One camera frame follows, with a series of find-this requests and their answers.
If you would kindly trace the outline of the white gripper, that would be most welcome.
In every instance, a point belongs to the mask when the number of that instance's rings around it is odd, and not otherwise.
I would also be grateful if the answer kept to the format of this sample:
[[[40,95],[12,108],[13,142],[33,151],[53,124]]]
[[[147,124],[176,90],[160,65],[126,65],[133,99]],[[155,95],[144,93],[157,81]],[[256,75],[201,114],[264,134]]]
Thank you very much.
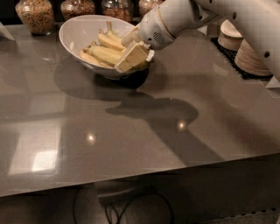
[[[128,48],[116,62],[115,70],[121,74],[139,70],[148,63],[150,50],[145,43],[153,50],[161,50],[183,30],[196,28],[199,21],[200,7],[194,0],[165,0],[122,37],[122,45]]]

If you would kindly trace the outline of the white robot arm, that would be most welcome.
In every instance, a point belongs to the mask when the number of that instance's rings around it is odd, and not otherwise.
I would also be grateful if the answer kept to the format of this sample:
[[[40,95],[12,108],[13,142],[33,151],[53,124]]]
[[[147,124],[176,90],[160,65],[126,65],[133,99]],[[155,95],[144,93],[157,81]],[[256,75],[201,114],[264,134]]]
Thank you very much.
[[[280,4],[277,0],[165,0],[122,37],[122,44],[143,41],[153,50],[170,45],[187,29],[219,18],[232,23],[280,79]]]

